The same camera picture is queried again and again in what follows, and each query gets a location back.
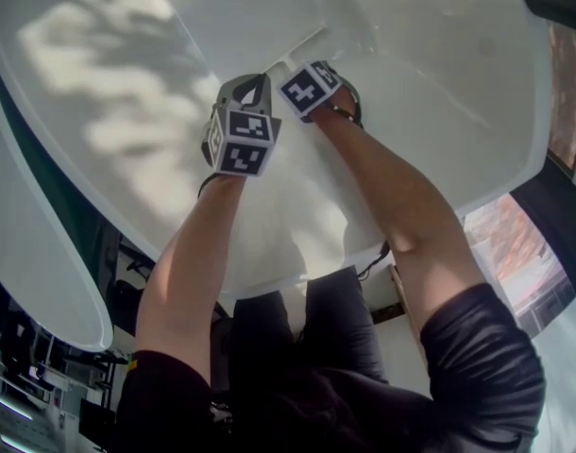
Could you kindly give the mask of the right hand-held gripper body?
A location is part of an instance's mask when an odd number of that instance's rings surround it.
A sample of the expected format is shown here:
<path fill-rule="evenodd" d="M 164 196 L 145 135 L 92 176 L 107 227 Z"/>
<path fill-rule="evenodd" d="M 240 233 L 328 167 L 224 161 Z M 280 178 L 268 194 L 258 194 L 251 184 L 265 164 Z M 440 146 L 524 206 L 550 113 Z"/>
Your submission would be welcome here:
<path fill-rule="evenodd" d="M 340 88 L 349 91 L 354 102 L 354 111 L 341 109 L 330 102 Z M 278 85 L 278 93 L 304 124 L 311 124 L 311 113 L 322 107 L 332 110 L 359 127 L 363 126 L 359 93 L 325 60 L 310 61 L 298 67 Z"/>

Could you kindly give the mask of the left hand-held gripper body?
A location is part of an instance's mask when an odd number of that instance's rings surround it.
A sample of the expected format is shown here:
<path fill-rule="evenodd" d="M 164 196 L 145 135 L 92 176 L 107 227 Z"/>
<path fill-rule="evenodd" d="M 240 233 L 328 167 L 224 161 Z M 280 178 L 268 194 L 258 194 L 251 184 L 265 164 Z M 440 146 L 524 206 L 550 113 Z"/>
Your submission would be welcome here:
<path fill-rule="evenodd" d="M 272 115 L 267 74 L 240 75 L 224 83 L 204 126 L 201 150 L 216 174 L 260 176 L 280 133 Z"/>

